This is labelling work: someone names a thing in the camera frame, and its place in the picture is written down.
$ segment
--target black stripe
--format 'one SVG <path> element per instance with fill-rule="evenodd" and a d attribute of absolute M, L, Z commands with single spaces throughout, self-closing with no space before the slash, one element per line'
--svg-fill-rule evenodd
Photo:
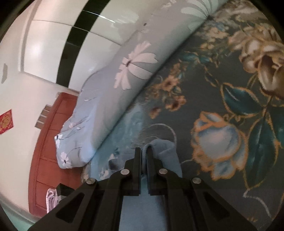
<path fill-rule="evenodd" d="M 86 36 L 109 1 L 89 0 L 84 6 L 65 43 L 58 67 L 57 84 L 65 87 L 69 86 L 76 59 Z"/>

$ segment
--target bed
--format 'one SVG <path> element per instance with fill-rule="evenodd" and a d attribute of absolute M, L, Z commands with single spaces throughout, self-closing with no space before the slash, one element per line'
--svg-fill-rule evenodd
<path fill-rule="evenodd" d="M 71 116 L 76 101 L 76 96 L 60 93 L 39 134 L 31 163 L 28 186 L 29 211 L 37 217 L 43 217 L 46 214 L 45 197 L 49 188 L 55 189 L 59 183 L 74 189 L 81 185 L 82 168 L 59 168 L 54 142 L 54 136 Z"/>
<path fill-rule="evenodd" d="M 212 9 L 221 2 L 214 7 L 218 1 L 198 2 L 203 6 L 187 1 L 211 16 L 196 22 L 200 16 L 189 9 L 192 5 L 170 1 L 109 66 L 86 81 L 60 132 L 57 160 L 63 168 L 65 157 L 67 167 L 88 163 L 86 178 L 103 180 L 123 167 L 135 147 L 157 138 L 170 140 L 183 177 L 199 176 L 265 230 L 284 198 L 284 181 L 278 177 L 284 162 L 284 45 L 250 1 L 228 1 L 215 14 Z M 189 29 L 187 34 L 171 30 L 177 26 L 170 19 L 176 14 L 175 23 L 183 32 Z M 164 40 L 159 17 L 168 20 Z M 177 35 L 182 37 L 178 42 Z M 165 51 L 167 43 L 174 49 Z M 133 64 L 134 54 L 149 62 Z M 139 77 L 135 69 L 146 70 L 148 77 Z M 149 73 L 154 74 L 145 86 Z M 61 156 L 64 150 L 67 155 Z"/>

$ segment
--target glossy white panel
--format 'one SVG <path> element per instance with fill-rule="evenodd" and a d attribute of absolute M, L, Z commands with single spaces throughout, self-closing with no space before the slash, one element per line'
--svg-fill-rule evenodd
<path fill-rule="evenodd" d="M 71 26 L 32 21 L 28 32 L 24 71 L 56 82 L 61 54 Z"/>
<path fill-rule="evenodd" d="M 168 0 L 111 0 L 91 32 L 122 45 L 140 28 L 154 10 Z"/>
<path fill-rule="evenodd" d="M 88 33 L 74 65 L 69 88 L 80 91 L 85 80 L 105 67 L 119 48 L 120 45 L 110 40 Z"/>
<path fill-rule="evenodd" d="M 42 0 L 34 20 L 73 26 L 88 0 Z"/>

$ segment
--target blue rose print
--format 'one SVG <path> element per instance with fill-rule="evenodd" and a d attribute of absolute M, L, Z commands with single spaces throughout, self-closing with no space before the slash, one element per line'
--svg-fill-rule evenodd
<path fill-rule="evenodd" d="M 248 144 L 244 133 L 215 113 L 201 112 L 192 130 L 193 159 L 213 180 L 229 179 L 245 167 Z"/>

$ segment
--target red poster with gold character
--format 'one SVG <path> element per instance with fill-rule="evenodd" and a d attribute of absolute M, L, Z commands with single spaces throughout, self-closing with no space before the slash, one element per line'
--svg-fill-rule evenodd
<path fill-rule="evenodd" d="M 5 112 L 0 115 L 0 135 L 5 131 L 14 127 L 12 119 L 12 110 Z"/>

